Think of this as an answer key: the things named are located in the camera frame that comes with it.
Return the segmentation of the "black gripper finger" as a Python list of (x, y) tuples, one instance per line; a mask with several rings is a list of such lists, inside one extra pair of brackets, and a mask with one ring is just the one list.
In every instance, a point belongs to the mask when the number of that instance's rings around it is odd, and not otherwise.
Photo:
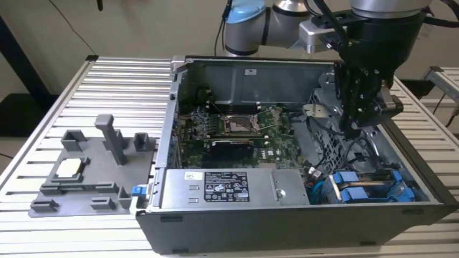
[(353, 128), (357, 116), (359, 90), (361, 78), (357, 70), (345, 62), (339, 63), (339, 97), (343, 111), (339, 128), (346, 139), (354, 139), (359, 135), (358, 129)]
[(362, 76), (359, 90), (358, 126), (377, 126), (382, 123), (382, 107), (379, 96), (382, 88), (382, 73), (379, 69), (369, 70), (369, 74)]

